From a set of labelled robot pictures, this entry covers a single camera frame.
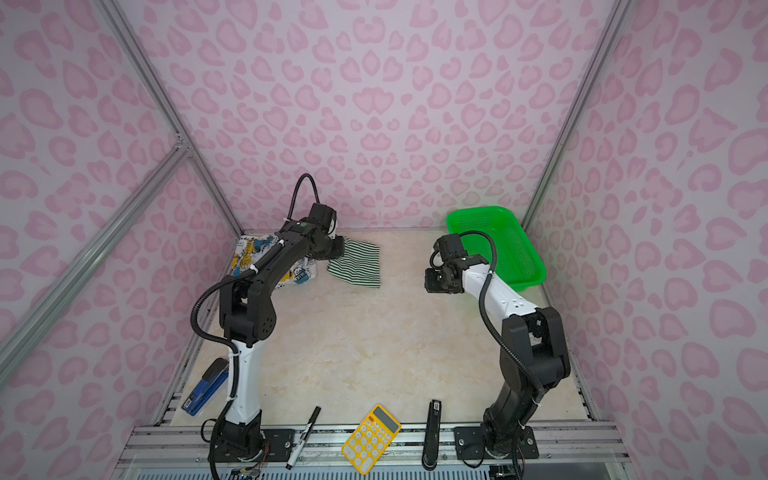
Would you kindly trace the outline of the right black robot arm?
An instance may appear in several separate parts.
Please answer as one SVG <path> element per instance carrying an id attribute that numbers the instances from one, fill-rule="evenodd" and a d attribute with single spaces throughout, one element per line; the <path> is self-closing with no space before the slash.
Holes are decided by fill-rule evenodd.
<path id="1" fill-rule="evenodd" d="M 490 458 L 510 459 L 522 473 L 525 449 L 535 445 L 528 422 L 545 395 L 570 376 L 563 321 L 553 307 L 540 307 L 497 276 L 492 237 L 473 230 L 439 237 L 425 270 L 425 290 L 470 294 L 483 325 L 500 348 L 504 383 L 477 427 L 454 430 L 457 458 L 478 468 Z"/>

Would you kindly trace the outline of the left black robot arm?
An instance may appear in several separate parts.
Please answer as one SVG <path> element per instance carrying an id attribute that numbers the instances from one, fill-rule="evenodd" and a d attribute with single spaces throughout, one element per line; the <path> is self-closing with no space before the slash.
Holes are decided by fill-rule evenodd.
<path id="1" fill-rule="evenodd" d="M 277 324 L 272 294 L 298 261 L 343 256 L 344 239 L 336 226 L 337 213 L 320 202 L 315 179 L 300 175 L 276 242 L 240 274 L 206 289 L 192 307 L 195 335 L 228 349 L 229 392 L 208 440 L 213 476 L 219 462 L 267 459 L 258 387 L 263 348 Z"/>

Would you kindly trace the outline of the green white striped garment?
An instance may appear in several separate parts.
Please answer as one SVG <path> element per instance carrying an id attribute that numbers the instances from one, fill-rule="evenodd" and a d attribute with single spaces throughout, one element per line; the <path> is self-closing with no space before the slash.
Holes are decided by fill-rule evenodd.
<path id="1" fill-rule="evenodd" d="M 380 247 L 350 238 L 345 238 L 343 245 L 343 255 L 328 262 L 328 273 L 353 286 L 379 289 Z"/>

